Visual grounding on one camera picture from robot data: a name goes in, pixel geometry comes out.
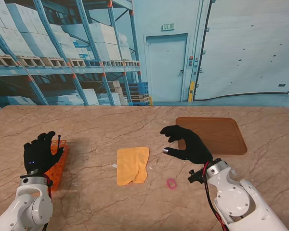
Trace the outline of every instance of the brown tray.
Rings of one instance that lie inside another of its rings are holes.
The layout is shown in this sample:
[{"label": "brown tray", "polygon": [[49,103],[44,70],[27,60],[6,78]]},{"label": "brown tray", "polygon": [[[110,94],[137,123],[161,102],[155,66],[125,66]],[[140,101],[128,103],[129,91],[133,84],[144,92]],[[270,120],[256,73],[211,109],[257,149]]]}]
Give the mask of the brown tray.
[{"label": "brown tray", "polygon": [[[195,132],[213,155],[244,155],[247,152],[240,129],[231,118],[179,117],[176,124]],[[185,149],[184,140],[178,142]]]}]

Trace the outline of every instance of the beige marble tabletop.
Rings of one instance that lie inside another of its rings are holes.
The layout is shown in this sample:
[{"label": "beige marble tabletop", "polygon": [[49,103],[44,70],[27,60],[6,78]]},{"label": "beige marble tabletop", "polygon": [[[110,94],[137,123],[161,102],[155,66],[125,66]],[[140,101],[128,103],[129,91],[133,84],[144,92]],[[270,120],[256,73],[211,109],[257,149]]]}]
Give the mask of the beige marble tabletop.
[{"label": "beige marble tabletop", "polygon": [[[248,152],[223,159],[289,229],[289,109],[283,107],[7,106],[0,112],[0,214],[25,174],[23,144],[54,130],[71,150],[48,231],[220,231],[204,186],[187,180],[201,165],[162,153],[168,138],[159,131],[180,116],[236,120]],[[150,148],[143,184],[116,184],[112,164],[127,147]],[[167,188],[168,178],[176,180],[175,190]],[[210,193],[215,198],[214,187]]]}]

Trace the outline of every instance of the printed wall mural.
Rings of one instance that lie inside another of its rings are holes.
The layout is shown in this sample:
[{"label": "printed wall mural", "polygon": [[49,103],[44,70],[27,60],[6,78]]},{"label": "printed wall mural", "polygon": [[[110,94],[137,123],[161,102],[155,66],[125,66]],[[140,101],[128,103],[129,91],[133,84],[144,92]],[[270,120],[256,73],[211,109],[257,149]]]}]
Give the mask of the printed wall mural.
[{"label": "printed wall mural", "polygon": [[0,0],[0,107],[289,94],[289,0]]}]

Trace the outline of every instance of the yellow cloth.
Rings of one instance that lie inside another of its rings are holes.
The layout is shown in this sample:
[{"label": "yellow cloth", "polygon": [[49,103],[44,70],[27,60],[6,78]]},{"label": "yellow cloth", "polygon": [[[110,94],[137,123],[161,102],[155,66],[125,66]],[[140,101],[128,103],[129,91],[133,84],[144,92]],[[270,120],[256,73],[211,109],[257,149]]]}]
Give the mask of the yellow cloth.
[{"label": "yellow cloth", "polygon": [[125,148],[117,152],[117,184],[125,185],[144,183],[148,174],[146,164],[149,159],[149,148]]}]

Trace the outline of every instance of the black robotic glove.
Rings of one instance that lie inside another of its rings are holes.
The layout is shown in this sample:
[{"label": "black robotic glove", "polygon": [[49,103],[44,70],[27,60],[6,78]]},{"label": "black robotic glove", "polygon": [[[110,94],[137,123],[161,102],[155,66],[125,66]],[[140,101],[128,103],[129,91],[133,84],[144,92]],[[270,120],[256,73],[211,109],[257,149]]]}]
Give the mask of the black robotic glove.
[{"label": "black robotic glove", "polygon": [[28,175],[41,175],[60,160],[63,148],[60,148],[55,155],[51,152],[52,138],[55,134],[54,131],[42,133],[37,140],[24,145],[25,169]]},{"label": "black robotic glove", "polygon": [[160,133],[170,137],[169,143],[183,139],[186,144],[185,150],[164,148],[163,152],[165,154],[172,155],[181,160],[189,160],[194,164],[205,164],[213,160],[210,151],[204,145],[201,138],[193,131],[182,128],[179,125],[173,125],[164,127]]}]

